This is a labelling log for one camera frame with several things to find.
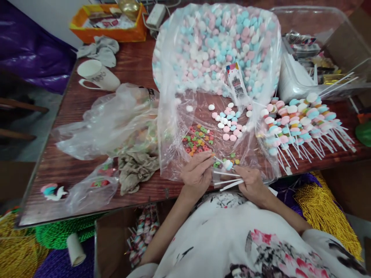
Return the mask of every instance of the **white mug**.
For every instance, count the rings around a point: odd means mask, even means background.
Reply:
[[[98,60],[88,60],[83,62],[78,66],[77,73],[85,78],[80,79],[79,84],[88,89],[116,91],[118,86],[121,84],[117,76],[110,72]],[[89,81],[97,85],[99,88],[85,86],[85,81]]]

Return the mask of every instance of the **plastic container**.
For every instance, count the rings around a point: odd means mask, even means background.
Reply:
[[[271,11],[278,17],[282,34],[295,30],[300,34],[315,36],[316,43],[324,48],[326,56],[332,58],[342,73],[353,71],[358,76],[354,82],[334,90],[323,99],[341,100],[371,87],[371,51],[342,11],[316,6],[284,6],[272,8]],[[283,47],[278,86],[283,101],[300,99],[310,92],[320,93],[328,88],[328,85],[306,86],[300,83],[285,53],[287,51]]]
[[[102,29],[84,28],[84,23],[93,12],[110,13],[109,8],[118,8],[116,4],[85,5],[78,10],[70,23],[70,30],[75,33],[84,43],[94,42],[95,36],[107,36],[118,42],[141,42],[146,41],[147,28],[144,25],[142,14],[146,13],[143,4],[140,5],[139,14],[135,26],[130,29]]]

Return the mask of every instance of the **floral dress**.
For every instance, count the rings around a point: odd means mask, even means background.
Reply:
[[[332,235],[299,234],[240,193],[207,196],[176,233],[159,265],[128,278],[368,277]]]

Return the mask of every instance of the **cloth rag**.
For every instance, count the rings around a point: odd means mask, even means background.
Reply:
[[[119,50],[119,43],[106,36],[95,36],[94,41],[95,43],[80,47],[77,58],[86,56],[101,61],[104,66],[109,68],[116,66],[115,54]]]
[[[120,194],[132,194],[139,190],[139,182],[148,181],[160,168],[157,156],[147,153],[124,153],[119,156]]]

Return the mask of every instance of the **plastic bag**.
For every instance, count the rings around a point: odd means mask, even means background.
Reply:
[[[156,90],[121,84],[116,93],[98,98],[82,122],[55,128],[56,146],[80,160],[122,152],[156,154],[158,99]]]
[[[162,25],[152,64],[161,92],[158,137],[162,177],[179,180],[190,159],[184,136],[194,136],[190,127],[197,125],[213,133],[213,143],[205,141],[204,145],[219,159],[231,159],[234,154],[242,166],[260,169],[266,183],[279,176],[277,159],[267,155],[259,137],[265,125],[260,111],[277,89],[280,36],[274,14],[235,4],[190,4],[177,9]],[[250,103],[241,103],[231,94],[225,67],[235,62],[242,69]],[[242,114],[238,123],[247,129],[235,142],[222,139],[224,132],[211,117],[212,112],[225,110],[231,102],[227,97],[234,98]],[[215,105],[212,112],[210,104]],[[245,115],[248,104],[253,106],[249,119]]]
[[[90,175],[69,190],[65,206],[71,214],[98,210],[111,201],[118,186],[117,159],[108,158]]]

